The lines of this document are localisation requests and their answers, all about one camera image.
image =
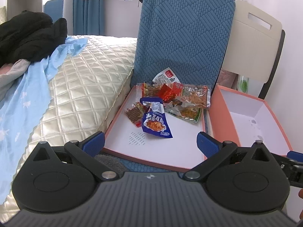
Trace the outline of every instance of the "snack wrapper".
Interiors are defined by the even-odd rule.
[[[141,127],[143,115],[147,110],[147,106],[142,105],[140,102],[136,102],[132,105],[131,109],[125,111],[125,114],[135,126]]]
[[[163,100],[163,102],[169,103],[173,99],[175,99],[175,97],[177,95],[166,84],[163,84],[163,86],[161,87],[161,89],[157,93],[157,96],[160,97]]]
[[[176,96],[181,98],[181,101],[186,100],[191,103],[193,107],[207,108],[210,107],[210,89],[206,85],[191,85],[181,83],[167,83]],[[159,91],[163,87],[163,84],[148,84],[140,83],[137,85],[137,99],[142,97],[158,96]]]
[[[186,100],[182,101],[180,97],[176,97],[176,99],[167,104],[164,111],[183,120],[197,123],[200,118],[202,108],[193,107],[190,102]]]
[[[173,82],[180,83],[176,74],[169,67],[164,69],[162,72],[159,72],[152,81],[160,84]]]
[[[143,97],[143,105],[149,105],[149,110],[142,118],[142,130],[146,133],[163,138],[172,138],[172,133],[166,121],[163,102],[160,97]]]

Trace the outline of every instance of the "cream quilted bedspread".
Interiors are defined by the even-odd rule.
[[[74,37],[87,37],[88,43],[79,55],[67,57],[49,82],[51,103],[28,139],[17,171],[39,141],[62,146],[70,140],[82,141],[97,130],[105,131],[116,114],[114,105],[121,105],[130,89],[136,38]],[[0,221],[7,222],[18,211],[10,192],[0,205]]]

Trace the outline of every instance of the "chair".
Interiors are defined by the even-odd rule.
[[[63,4],[64,0],[50,0],[44,5],[44,12],[48,14],[53,22],[63,18]]]
[[[262,82],[259,98],[264,99],[280,60],[285,31],[278,20],[248,2],[235,3],[222,69]]]

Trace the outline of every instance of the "grey cloth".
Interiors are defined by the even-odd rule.
[[[94,158],[116,172],[120,177],[123,176],[124,172],[128,171],[128,169],[120,162],[118,158],[111,155],[98,154]]]
[[[0,101],[2,101],[14,81],[26,72],[29,65],[30,62],[27,60],[18,60],[8,73],[0,75]]]

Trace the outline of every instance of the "green bottle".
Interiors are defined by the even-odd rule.
[[[242,75],[238,77],[237,90],[243,93],[247,93],[248,90],[248,78]]]

